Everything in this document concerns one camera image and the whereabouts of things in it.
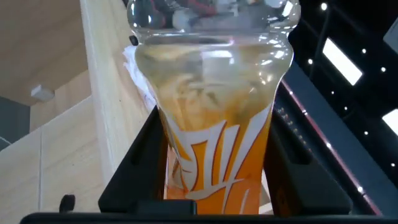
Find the white napkin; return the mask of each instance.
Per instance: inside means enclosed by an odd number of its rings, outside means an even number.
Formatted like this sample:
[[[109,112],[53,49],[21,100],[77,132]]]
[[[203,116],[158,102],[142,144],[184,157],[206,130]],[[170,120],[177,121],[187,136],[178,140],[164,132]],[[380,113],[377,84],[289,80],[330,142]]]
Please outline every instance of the white napkin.
[[[132,81],[137,86],[142,100],[145,103],[145,107],[149,112],[151,112],[156,105],[156,101],[154,96],[149,91],[146,78],[138,69],[135,59],[136,48],[136,46],[130,45],[124,49],[123,55],[126,57],[127,62],[125,62],[123,65],[129,71]]]

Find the light wood panel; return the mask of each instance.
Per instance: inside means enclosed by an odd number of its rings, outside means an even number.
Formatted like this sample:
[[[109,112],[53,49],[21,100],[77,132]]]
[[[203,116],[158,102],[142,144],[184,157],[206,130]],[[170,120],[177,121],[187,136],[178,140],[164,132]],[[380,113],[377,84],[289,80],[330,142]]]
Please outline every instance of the light wood panel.
[[[122,1],[80,0],[104,179],[109,181],[148,117],[123,67],[131,30]]]
[[[57,212],[65,194],[76,212],[95,212],[104,190],[91,97],[42,126],[40,211]]]
[[[55,96],[51,100],[38,102],[30,107],[30,131],[44,125],[90,95],[90,76],[86,70],[55,90]]]
[[[0,152],[0,223],[19,223],[39,211],[38,129]]]
[[[79,0],[0,1],[0,96],[33,105],[87,70]]]

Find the glossy black surface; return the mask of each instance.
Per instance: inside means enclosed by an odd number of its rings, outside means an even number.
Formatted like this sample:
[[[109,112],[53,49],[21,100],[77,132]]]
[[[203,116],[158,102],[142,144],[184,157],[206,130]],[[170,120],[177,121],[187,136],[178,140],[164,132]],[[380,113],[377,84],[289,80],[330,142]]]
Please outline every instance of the glossy black surface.
[[[300,3],[302,19],[289,35],[295,62],[397,187],[398,170],[393,164],[398,164],[398,136],[382,117],[398,108],[398,55],[383,41],[398,17],[398,2]],[[327,4],[327,10],[321,9],[322,3]],[[363,72],[355,85],[322,54],[326,38]]]

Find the drink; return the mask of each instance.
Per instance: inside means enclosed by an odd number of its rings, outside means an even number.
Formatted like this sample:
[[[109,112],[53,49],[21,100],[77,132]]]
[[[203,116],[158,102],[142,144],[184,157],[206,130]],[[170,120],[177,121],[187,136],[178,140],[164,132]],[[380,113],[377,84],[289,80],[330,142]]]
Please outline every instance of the drink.
[[[234,44],[152,39],[136,60],[177,154],[181,190],[168,195],[195,200],[199,214],[258,213],[272,103],[293,52],[278,34],[220,39]]]
[[[168,198],[255,214],[276,88],[299,0],[130,0],[139,69],[178,162]]]

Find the liquid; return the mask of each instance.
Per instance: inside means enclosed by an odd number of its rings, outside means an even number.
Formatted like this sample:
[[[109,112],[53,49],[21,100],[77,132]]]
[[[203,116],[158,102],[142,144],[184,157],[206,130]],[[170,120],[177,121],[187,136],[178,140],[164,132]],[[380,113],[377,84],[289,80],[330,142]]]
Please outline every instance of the liquid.
[[[258,213],[272,103],[290,46],[146,44],[136,61],[178,159],[168,198],[196,200],[199,214]]]

